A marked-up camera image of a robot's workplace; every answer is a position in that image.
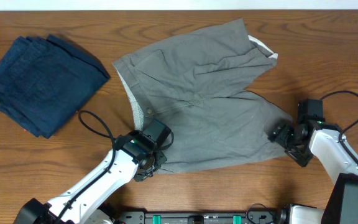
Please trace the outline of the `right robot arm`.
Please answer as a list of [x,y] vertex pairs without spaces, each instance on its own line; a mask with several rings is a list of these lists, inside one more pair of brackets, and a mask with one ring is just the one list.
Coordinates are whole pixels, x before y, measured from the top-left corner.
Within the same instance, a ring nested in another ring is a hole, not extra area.
[[278,214],[277,223],[358,223],[358,156],[337,126],[312,121],[293,128],[282,123],[268,140],[302,167],[318,158],[334,184],[324,209],[291,204]]

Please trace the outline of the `grey shorts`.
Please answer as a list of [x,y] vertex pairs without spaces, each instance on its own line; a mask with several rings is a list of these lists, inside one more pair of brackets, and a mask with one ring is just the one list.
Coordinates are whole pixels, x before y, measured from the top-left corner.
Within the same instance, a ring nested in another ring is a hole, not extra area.
[[157,119],[173,131],[160,173],[176,174],[284,156],[268,135],[291,116],[247,91],[277,59],[238,19],[161,40],[113,65],[135,128]]

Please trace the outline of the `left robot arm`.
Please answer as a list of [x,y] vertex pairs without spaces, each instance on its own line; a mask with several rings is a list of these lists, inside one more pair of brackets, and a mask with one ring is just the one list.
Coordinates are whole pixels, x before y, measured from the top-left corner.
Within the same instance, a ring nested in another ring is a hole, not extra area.
[[134,179],[141,182],[167,160],[163,151],[173,142],[170,129],[132,131],[113,139],[104,160],[65,193],[41,203],[33,198],[20,210],[14,224],[86,223],[117,189]]

